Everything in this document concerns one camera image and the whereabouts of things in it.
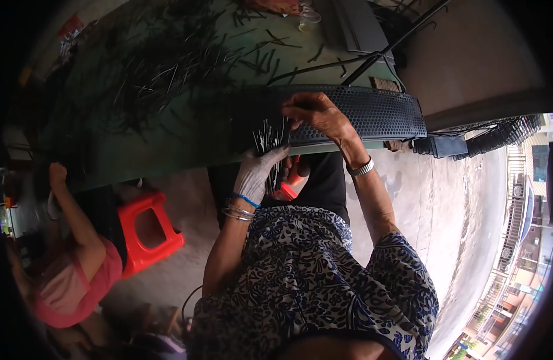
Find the blue patterned fabric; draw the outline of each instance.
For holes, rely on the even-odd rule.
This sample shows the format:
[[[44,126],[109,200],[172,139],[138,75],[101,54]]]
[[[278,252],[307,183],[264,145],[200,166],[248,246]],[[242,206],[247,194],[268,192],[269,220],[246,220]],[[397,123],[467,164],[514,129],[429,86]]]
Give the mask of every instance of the blue patterned fabric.
[[[362,267],[348,225],[333,212],[262,208],[241,257],[233,284],[197,302],[189,358],[273,358],[311,335],[370,339],[401,359],[424,357],[439,303],[402,234],[386,234]]]

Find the white work glove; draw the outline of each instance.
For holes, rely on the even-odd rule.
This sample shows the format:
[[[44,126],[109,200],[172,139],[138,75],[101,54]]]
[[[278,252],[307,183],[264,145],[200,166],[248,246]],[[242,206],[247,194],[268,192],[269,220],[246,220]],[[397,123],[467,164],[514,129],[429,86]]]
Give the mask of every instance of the white work glove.
[[[275,148],[261,157],[255,156],[254,149],[243,154],[243,162],[234,183],[233,196],[243,198],[258,208],[266,192],[265,182],[272,167],[289,153],[290,146]]]

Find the concrete floor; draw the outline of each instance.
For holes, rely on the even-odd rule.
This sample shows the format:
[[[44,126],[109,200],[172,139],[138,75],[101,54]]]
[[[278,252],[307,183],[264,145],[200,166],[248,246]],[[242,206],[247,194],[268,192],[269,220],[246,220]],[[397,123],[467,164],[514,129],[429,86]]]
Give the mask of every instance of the concrete floor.
[[[397,226],[433,279],[442,314],[429,354],[439,358],[467,323],[492,268],[505,212],[506,157],[497,151],[454,162],[384,149],[369,153],[393,201]],[[475,170],[479,164],[482,169]],[[372,241],[348,174],[346,179],[354,257],[366,264]],[[182,306],[201,285],[219,232],[206,169],[146,180],[167,196],[165,210],[186,244],[168,259],[114,285],[101,305],[123,316],[146,302],[163,309]],[[134,191],[121,195],[135,196]],[[461,240],[465,251],[457,266]],[[199,296],[197,292],[189,301],[186,316]]]

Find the wrinkled hand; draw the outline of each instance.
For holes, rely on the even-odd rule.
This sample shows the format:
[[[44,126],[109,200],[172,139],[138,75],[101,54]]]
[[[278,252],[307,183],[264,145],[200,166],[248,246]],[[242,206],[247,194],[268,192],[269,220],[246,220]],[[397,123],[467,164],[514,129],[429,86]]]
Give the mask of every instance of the wrinkled hand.
[[[336,144],[357,133],[347,117],[323,93],[294,94],[283,104],[282,114],[294,120],[291,130],[307,122]]]
[[[234,183],[234,195],[258,208],[266,192],[265,182],[270,170],[287,156],[289,149],[289,146],[275,148],[261,157],[255,156],[254,149],[245,152]]]
[[[48,169],[50,187],[52,190],[66,186],[66,168],[58,162],[50,164]]]

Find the metal watch band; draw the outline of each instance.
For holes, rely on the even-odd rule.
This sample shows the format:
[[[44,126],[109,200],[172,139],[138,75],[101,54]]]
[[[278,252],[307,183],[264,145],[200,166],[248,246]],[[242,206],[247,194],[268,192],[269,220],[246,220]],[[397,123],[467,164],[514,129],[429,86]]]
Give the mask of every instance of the metal watch band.
[[[359,176],[359,175],[364,175],[367,172],[371,171],[373,169],[373,166],[374,166],[373,158],[369,155],[369,162],[367,162],[365,166],[363,166],[362,168],[353,170],[349,168],[349,165],[347,164],[347,171],[349,172],[350,176]]]

